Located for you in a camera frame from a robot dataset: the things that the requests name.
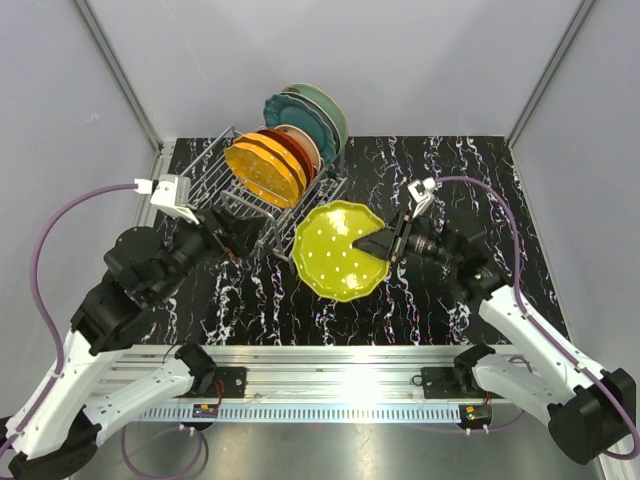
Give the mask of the orange dotted plate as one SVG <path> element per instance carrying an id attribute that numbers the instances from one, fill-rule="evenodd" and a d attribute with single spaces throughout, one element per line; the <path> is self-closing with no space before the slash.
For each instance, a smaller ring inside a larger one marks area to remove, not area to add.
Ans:
<path id="1" fill-rule="evenodd" d="M 261 200 L 279 208 L 292 208 L 299 200 L 293 174 L 274 154 L 250 143 L 238 142 L 224 151 L 232 173 Z"/>

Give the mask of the yellow dotted plate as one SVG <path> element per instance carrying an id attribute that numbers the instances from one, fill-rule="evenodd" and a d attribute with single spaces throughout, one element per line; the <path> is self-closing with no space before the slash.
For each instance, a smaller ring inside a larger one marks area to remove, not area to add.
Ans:
<path id="1" fill-rule="evenodd" d="M 241 135 L 234 141 L 234 144 L 253 145 L 256 148 L 265 150 L 272 155 L 275 158 L 275 162 L 283 168 L 286 168 L 293 179 L 294 187 L 292 190 L 296 194 L 296 200 L 299 200 L 302 197 L 302 194 L 308 187 L 306 186 L 304 172 L 296 158 L 285 147 L 280 145 L 277 141 L 259 134 L 258 131 Z"/>

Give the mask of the red brown scalloped plate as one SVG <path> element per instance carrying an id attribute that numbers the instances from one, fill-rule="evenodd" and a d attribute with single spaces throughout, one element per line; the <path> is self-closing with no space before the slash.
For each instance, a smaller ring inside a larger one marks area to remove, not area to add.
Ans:
<path id="1" fill-rule="evenodd" d="M 311 162 L 311 157 L 303 146 L 290 135 L 276 129 L 265 128 L 259 130 L 258 133 L 277 141 L 296 158 L 304 172 L 306 186 L 309 186 L 314 178 L 313 164 Z"/>

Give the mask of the cream plate with black flower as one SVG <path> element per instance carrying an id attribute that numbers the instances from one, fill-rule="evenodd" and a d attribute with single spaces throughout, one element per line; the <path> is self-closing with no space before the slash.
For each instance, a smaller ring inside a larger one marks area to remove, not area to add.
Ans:
<path id="1" fill-rule="evenodd" d="M 314 173 L 317 174 L 322 166 L 322 158 L 312 138 L 302 129 L 293 125 L 279 125 L 276 127 L 276 130 L 289 135 L 305 148 L 311 159 Z"/>

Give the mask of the teal plate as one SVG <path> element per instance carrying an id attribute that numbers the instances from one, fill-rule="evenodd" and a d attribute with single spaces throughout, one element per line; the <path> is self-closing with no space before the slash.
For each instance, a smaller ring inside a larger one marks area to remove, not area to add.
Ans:
<path id="1" fill-rule="evenodd" d="M 339 148 L 334 125 L 313 102 L 286 93 L 274 94 L 264 103 L 263 119 L 267 128 L 290 125 L 301 129 L 315 143 L 327 165 L 337 159 Z"/>

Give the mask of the green floral plate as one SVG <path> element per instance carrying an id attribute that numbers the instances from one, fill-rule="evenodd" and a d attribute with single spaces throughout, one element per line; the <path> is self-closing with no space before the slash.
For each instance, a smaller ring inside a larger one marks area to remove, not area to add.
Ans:
<path id="1" fill-rule="evenodd" d="M 334 132 L 337 134 L 337 150 L 341 152 L 348 140 L 349 127 L 346 117 L 336 101 L 326 92 L 308 83 L 293 83 L 284 87 L 281 92 L 304 97 L 320 107 L 334 126 Z"/>

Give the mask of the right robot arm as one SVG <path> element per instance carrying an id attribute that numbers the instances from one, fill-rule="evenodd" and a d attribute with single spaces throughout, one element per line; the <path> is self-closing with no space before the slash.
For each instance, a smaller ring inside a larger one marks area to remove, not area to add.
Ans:
<path id="1" fill-rule="evenodd" d="M 465 397 L 493 393 L 544 424 L 559 449 L 586 465 L 635 430 L 636 382 L 581 353 L 535 309 L 495 264 L 473 219 L 450 217 L 441 230 L 424 217 L 397 215 L 363 235 L 356 249 L 381 260 L 444 266 L 452 296 L 475 311 L 523 354 L 530 374 L 485 344 L 454 360 L 453 385 Z"/>

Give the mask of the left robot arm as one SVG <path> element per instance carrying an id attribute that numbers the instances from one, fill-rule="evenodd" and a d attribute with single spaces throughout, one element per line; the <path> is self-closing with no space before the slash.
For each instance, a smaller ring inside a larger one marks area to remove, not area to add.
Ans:
<path id="1" fill-rule="evenodd" d="M 265 223 L 215 207 L 196 211 L 194 221 L 178 220 L 171 238 L 151 227 L 117 238 L 104 256 L 105 275 L 71 319 L 60 360 L 26 405 L 1 422 L 3 446 L 15 452 L 12 478 L 65 479 L 151 407 L 184 394 L 203 397 L 218 385 L 211 356 L 186 343 L 152 373 L 90 397 L 199 264 L 250 255 Z"/>

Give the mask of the aluminium mounting rail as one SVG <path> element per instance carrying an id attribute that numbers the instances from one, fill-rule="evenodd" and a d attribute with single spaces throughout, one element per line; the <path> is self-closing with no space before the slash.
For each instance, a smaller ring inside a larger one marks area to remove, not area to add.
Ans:
<path id="1" fill-rule="evenodd" d="M 454 358 L 478 350 L 485 345 L 439 346 L 210 346 L 203 351 L 218 366 L 248 369 L 244 401 L 276 399 L 275 402 L 391 402 L 408 399 L 417 391 L 422 367 L 453 367 Z M 488 346 L 505 360 L 523 355 L 534 373 L 551 386 L 560 380 L 580 377 L 573 366 L 553 346 L 551 360 L 536 359 L 533 353 L 522 353 L 513 345 Z M 97 397 L 115 392 L 142 379 L 156 376 L 160 369 L 177 378 L 175 348 L 166 358 L 169 346 L 134 345 L 115 360 L 102 360 L 97 367 L 97 380 L 90 387 L 89 396 Z M 204 387 L 187 387 L 184 393 L 165 394 L 162 398 L 202 398 L 214 380 L 206 380 Z"/>

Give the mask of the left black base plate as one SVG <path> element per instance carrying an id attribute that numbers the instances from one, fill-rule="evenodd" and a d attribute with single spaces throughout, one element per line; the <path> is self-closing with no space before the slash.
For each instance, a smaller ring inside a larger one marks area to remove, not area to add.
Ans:
<path id="1" fill-rule="evenodd" d="M 248 369 L 245 367 L 218 366 L 211 384 L 202 398 L 216 398 L 218 393 L 224 399 L 243 399 L 247 386 Z"/>

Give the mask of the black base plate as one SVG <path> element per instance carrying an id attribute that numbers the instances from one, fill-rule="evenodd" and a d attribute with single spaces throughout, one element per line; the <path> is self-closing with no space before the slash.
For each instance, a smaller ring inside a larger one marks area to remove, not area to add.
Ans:
<path id="1" fill-rule="evenodd" d="M 420 370 L 425 399 L 481 399 L 486 393 L 468 376 L 454 367 L 422 367 Z"/>
<path id="2" fill-rule="evenodd" d="M 216 398 L 218 393 L 224 399 L 243 399 L 247 386 L 248 369 L 245 367 L 218 366 L 211 384 L 202 398 Z"/>

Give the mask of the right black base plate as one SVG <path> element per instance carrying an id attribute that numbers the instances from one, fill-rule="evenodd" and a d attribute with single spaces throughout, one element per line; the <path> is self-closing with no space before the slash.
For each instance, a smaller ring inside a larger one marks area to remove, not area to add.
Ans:
<path id="1" fill-rule="evenodd" d="M 486 393 L 468 376 L 454 367 L 422 367 L 420 370 L 425 399 L 481 399 Z"/>

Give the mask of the left aluminium frame post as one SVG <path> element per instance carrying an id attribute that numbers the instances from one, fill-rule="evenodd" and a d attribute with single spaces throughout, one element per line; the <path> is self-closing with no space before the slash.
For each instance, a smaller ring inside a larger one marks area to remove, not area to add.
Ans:
<path id="1" fill-rule="evenodd" d="M 140 132 L 151 147 L 155 156 L 159 156 L 164 146 L 164 140 L 153 126 L 137 92 L 135 91 L 127 73 L 120 61 L 112 42 L 109 40 L 97 13 L 90 1 L 71 0 L 70 4 L 79 16 L 80 21 L 90 37 L 106 70 L 111 76 L 117 90 L 133 116 Z"/>

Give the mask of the aluminium frame post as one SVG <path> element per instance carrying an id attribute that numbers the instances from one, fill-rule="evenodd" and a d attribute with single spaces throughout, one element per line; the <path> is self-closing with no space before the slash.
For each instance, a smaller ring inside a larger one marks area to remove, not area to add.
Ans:
<path id="1" fill-rule="evenodd" d="M 151 147 L 155 156 L 159 156 L 164 146 L 164 140 L 153 126 L 137 92 L 135 91 L 127 73 L 120 61 L 112 42 L 109 40 L 97 13 L 90 1 L 71 0 L 70 4 L 79 16 L 80 21 L 90 37 L 106 70 L 111 76 L 117 90 L 133 116 L 140 132 Z"/>
<path id="2" fill-rule="evenodd" d="M 580 0 L 578 2 L 576 9 L 557 41 L 541 74 L 539 75 L 534 88 L 529 94 L 524 107 L 517 116 L 513 127 L 506 137 L 507 146 L 510 150 L 516 146 L 517 142 L 523 135 L 525 128 L 530 123 L 538 106 L 544 99 L 547 90 L 552 85 L 556 75 L 563 65 L 564 60 L 568 56 L 578 36 L 584 29 L 598 4 L 598 0 Z"/>

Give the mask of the right aluminium frame post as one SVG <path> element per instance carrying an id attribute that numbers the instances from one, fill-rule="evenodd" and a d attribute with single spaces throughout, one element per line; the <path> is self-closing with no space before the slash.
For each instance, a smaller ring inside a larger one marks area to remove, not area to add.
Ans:
<path id="1" fill-rule="evenodd" d="M 557 41 L 541 74 L 539 75 L 534 88 L 529 94 L 524 107 L 517 116 L 513 127 L 506 137 L 507 146 L 510 150 L 516 146 L 517 142 L 523 135 L 525 128 L 530 123 L 538 106 L 544 99 L 547 90 L 552 85 L 556 75 L 563 65 L 564 60 L 568 56 L 578 36 L 584 29 L 598 4 L 598 0 L 580 0 L 578 2 L 576 9 Z"/>

